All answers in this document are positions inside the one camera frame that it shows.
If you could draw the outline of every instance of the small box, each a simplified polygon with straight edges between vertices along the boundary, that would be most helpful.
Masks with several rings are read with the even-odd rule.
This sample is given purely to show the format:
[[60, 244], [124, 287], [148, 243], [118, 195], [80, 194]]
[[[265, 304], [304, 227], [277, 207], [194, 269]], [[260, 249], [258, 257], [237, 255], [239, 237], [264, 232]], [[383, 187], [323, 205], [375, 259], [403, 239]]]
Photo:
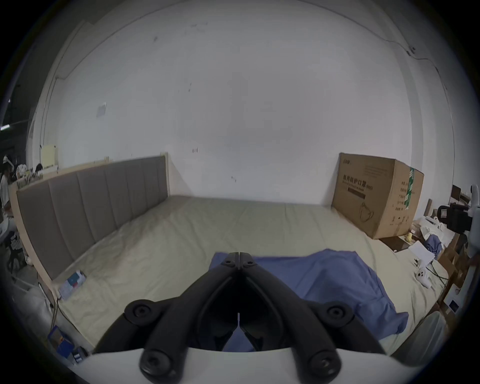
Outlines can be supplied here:
[[75, 348], [75, 345], [68, 339], [68, 336], [57, 326], [53, 327], [47, 338], [57, 353], [66, 359], [68, 359]]

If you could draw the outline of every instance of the mattress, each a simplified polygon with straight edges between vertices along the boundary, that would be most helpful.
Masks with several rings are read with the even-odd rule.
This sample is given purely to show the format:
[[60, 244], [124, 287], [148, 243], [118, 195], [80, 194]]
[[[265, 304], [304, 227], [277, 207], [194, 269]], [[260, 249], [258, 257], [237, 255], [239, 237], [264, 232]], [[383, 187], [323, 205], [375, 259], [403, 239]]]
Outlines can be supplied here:
[[[394, 253], [335, 209], [319, 205], [171, 196], [95, 244], [54, 283], [75, 270], [87, 276], [60, 308], [96, 345], [128, 303], [179, 296], [208, 270], [215, 252], [306, 256], [326, 248], [357, 252], [377, 273], [397, 312], [408, 312], [405, 331], [380, 341], [392, 354], [429, 312], [442, 282], [432, 276], [432, 287], [423, 287], [415, 279], [411, 251]], [[433, 266], [447, 277], [438, 262]]]

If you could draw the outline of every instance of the upholstered headboard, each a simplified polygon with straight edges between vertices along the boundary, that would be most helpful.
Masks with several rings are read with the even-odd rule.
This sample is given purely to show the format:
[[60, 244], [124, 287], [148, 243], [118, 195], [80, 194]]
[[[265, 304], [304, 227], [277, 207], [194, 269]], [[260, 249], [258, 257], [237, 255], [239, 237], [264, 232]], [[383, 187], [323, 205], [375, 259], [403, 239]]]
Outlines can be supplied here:
[[81, 169], [17, 191], [29, 241], [51, 280], [168, 196], [166, 156]]

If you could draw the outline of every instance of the cardboard box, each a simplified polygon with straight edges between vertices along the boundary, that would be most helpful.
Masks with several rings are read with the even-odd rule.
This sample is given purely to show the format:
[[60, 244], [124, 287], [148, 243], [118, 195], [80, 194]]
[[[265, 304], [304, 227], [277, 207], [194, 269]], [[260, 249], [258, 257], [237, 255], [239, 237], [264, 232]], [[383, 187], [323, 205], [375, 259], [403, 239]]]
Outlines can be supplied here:
[[404, 235], [417, 210], [423, 173], [385, 157], [340, 154], [332, 206], [372, 239]]

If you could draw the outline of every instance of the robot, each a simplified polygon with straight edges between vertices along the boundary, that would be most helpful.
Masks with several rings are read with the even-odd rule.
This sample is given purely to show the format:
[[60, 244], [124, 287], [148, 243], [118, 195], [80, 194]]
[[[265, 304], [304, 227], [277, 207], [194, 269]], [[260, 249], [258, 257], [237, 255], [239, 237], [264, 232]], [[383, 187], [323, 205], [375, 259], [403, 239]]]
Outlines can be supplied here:
[[[222, 352], [238, 325], [254, 352]], [[91, 384], [251, 384], [401, 383], [419, 369], [386, 356], [346, 304], [302, 300], [240, 252], [177, 298], [127, 305], [72, 370]]]

